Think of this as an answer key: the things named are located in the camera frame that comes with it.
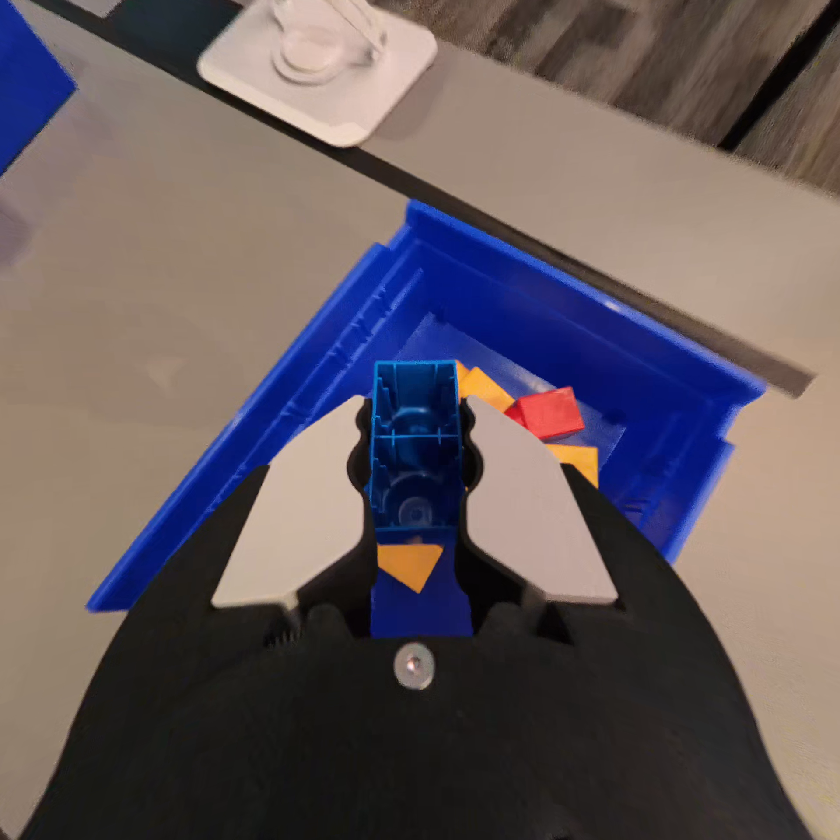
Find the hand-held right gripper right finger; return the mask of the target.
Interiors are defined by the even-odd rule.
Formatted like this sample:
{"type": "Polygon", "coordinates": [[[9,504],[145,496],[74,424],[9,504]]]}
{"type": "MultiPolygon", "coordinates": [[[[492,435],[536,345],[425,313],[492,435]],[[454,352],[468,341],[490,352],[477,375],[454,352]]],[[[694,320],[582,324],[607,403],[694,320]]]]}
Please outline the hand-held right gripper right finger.
{"type": "Polygon", "coordinates": [[[455,574],[481,625],[499,603],[533,625],[550,604],[607,607],[618,592],[561,462],[524,427],[475,395],[460,404],[465,495],[455,574]]]}

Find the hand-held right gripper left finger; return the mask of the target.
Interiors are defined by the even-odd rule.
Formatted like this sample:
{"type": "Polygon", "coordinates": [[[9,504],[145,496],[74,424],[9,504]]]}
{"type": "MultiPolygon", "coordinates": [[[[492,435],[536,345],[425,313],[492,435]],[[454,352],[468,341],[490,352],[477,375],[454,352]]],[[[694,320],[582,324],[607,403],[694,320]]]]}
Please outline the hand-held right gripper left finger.
{"type": "Polygon", "coordinates": [[[215,608],[274,605],[303,618],[330,604],[349,625],[371,624],[369,436],[369,401],[352,395],[270,461],[213,594],[215,608]]]}

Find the yellow building block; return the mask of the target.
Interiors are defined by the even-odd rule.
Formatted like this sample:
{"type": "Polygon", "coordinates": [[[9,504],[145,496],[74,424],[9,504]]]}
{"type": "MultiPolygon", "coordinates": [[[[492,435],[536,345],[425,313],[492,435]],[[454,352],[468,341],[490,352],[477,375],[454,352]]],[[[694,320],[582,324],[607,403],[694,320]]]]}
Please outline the yellow building block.
{"type": "Polygon", "coordinates": [[[419,594],[434,572],[444,550],[442,544],[436,543],[379,543],[377,563],[380,571],[419,594]]]}
{"type": "Polygon", "coordinates": [[[600,486],[598,448],[568,444],[545,446],[561,464],[575,467],[595,488],[600,486]]]}
{"type": "Polygon", "coordinates": [[[466,399],[477,396],[485,403],[505,413],[514,403],[515,398],[505,391],[479,367],[468,368],[459,360],[455,361],[458,380],[458,397],[466,399]]]}

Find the red building block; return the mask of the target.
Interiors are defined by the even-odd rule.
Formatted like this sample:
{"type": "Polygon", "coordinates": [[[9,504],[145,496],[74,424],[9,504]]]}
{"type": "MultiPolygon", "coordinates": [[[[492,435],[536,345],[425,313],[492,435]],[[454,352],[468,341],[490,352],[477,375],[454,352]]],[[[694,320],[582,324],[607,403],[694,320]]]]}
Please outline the red building block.
{"type": "Polygon", "coordinates": [[[525,395],[510,404],[504,414],[544,443],[585,430],[585,420],[570,386],[525,395]]]}

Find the blue two-stud building block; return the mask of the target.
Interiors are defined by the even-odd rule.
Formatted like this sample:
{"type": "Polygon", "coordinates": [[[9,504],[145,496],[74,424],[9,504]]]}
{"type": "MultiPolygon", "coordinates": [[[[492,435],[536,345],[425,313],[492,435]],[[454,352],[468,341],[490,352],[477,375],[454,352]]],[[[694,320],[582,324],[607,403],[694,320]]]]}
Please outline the blue two-stud building block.
{"type": "Polygon", "coordinates": [[[367,486],[379,532],[452,532],[465,485],[455,360],[374,365],[367,486]]]}

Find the blue plastic bin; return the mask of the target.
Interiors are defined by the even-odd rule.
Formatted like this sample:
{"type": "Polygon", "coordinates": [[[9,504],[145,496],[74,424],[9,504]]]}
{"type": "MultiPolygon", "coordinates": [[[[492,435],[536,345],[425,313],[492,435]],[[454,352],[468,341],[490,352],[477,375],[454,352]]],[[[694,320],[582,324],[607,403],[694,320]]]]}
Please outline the blue plastic bin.
{"type": "Polygon", "coordinates": [[[257,385],[91,595],[123,612],[255,467],[353,395],[378,361],[459,361],[515,398],[569,386],[600,488],[673,564],[765,384],[560,269],[411,201],[257,385]]]}
{"type": "Polygon", "coordinates": [[[77,86],[15,5],[1,2],[1,173],[77,86]]]}

